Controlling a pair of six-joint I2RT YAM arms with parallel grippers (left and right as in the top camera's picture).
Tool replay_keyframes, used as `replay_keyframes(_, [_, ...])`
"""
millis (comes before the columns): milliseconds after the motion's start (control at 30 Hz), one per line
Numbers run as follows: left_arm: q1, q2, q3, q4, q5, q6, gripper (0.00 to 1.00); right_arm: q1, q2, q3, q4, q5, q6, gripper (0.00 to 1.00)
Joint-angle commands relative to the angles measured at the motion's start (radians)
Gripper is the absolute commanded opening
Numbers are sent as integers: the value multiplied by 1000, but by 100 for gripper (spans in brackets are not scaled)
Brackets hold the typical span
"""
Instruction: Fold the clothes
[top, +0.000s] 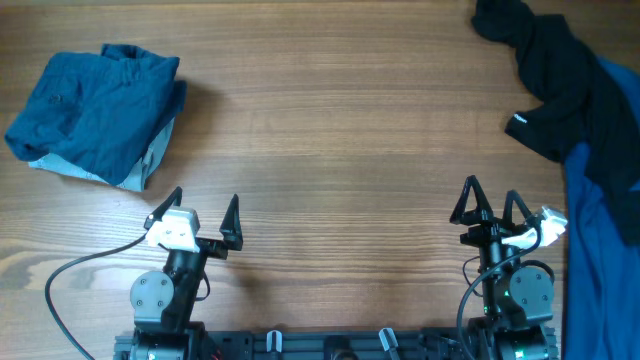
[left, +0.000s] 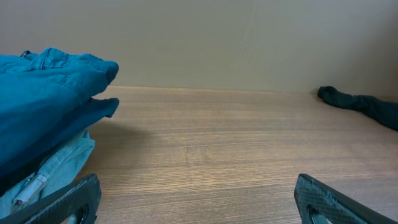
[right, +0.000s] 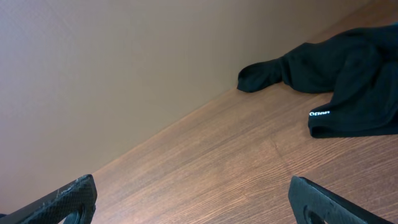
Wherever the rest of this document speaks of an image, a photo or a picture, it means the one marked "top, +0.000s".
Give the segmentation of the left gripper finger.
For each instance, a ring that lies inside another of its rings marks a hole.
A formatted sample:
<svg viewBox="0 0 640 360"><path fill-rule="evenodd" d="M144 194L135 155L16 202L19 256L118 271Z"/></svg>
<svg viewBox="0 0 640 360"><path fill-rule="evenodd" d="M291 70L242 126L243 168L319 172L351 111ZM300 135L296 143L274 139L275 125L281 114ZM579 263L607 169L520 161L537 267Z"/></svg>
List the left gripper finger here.
<svg viewBox="0 0 640 360"><path fill-rule="evenodd" d="M160 221L164 214L172 206L180 206L182 201L183 190L180 186L177 186L173 192L146 218L144 223L144 229L150 230L153 224Z"/></svg>
<svg viewBox="0 0 640 360"><path fill-rule="evenodd" d="M223 236L223 242L230 250L242 250L243 235L239 214L239 196L237 194L234 194L231 198L219 232Z"/></svg>

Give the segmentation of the black t-shirt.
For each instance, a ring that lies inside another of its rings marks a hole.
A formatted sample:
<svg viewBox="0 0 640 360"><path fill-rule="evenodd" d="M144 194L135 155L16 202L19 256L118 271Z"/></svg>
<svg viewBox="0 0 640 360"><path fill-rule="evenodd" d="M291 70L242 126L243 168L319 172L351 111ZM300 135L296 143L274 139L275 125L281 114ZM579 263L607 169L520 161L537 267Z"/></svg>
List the black t-shirt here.
<svg viewBox="0 0 640 360"><path fill-rule="evenodd" d="M514 49L520 80L541 103L515 113L506 134L558 163L587 144L585 176L602 189L622 239L638 244L639 125L613 77L561 15L536 15L520 0L479 0L471 23Z"/></svg>

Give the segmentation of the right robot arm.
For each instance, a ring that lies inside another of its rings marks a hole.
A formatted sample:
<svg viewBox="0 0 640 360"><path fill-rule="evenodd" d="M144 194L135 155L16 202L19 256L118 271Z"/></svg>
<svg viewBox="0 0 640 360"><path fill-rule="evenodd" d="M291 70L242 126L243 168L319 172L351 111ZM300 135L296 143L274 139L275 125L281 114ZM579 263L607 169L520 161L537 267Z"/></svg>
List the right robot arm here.
<svg viewBox="0 0 640 360"><path fill-rule="evenodd" d="M465 359L552 360L555 275L544 262L522 258L542 244L548 213L531 212L514 190L503 215L494 214L473 175L466 178L450 222L465 225L463 245L479 251L479 275L462 296L456 331Z"/></svg>

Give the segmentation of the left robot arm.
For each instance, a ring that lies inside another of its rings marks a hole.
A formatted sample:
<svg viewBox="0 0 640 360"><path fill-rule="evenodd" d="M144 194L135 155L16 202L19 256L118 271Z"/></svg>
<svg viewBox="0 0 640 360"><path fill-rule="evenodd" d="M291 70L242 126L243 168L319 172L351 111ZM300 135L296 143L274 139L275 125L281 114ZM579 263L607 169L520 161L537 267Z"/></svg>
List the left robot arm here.
<svg viewBox="0 0 640 360"><path fill-rule="evenodd" d="M239 197L233 195L219 232L220 240L203 238L197 212L181 205L176 188L145 220L146 239L152 247L168 251L160 271L141 275L130 290L134 333L128 344L114 349L116 359L187 360L220 359L222 354L202 322L191 315L201 283L208 283L205 265L210 258L225 260L240 251L243 236Z"/></svg>

